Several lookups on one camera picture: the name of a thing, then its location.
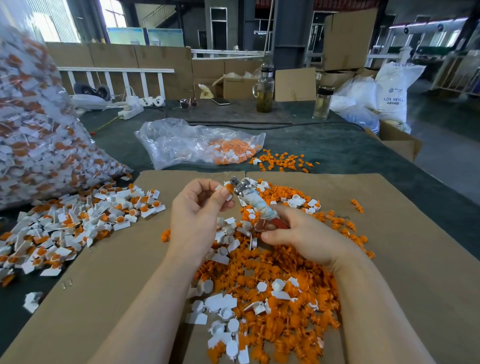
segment fingernail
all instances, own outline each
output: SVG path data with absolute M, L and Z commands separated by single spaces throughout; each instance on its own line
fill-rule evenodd
M 230 191 L 229 191 L 226 187 L 223 187 L 223 188 L 220 190 L 220 194 L 221 194 L 223 197 L 227 198 L 228 195 L 230 194 Z

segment smartphone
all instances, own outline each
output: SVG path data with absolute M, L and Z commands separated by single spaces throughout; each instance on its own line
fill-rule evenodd
M 212 101 L 215 102 L 217 105 L 230 105 L 227 100 L 221 97 L 214 97 Z

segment forearm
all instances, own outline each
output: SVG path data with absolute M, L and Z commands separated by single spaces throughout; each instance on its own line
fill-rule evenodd
M 89 363 L 167 363 L 194 268 L 164 259 Z
M 350 363 L 434 363 L 367 256 L 352 253 L 334 276 Z

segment staircase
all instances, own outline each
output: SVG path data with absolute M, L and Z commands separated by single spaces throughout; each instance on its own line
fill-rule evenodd
M 165 20 L 175 14 L 175 5 L 159 5 L 142 21 L 143 28 L 157 28 Z

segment left hand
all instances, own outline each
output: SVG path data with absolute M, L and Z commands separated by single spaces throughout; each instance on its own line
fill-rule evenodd
M 170 243 L 165 259 L 181 262 L 195 269 L 203 262 L 216 233 L 216 218 L 220 211 L 235 206 L 227 201 L 230 191 L 219 188 L 218 182 L 196 179 L 185 186 L 172 204 Z

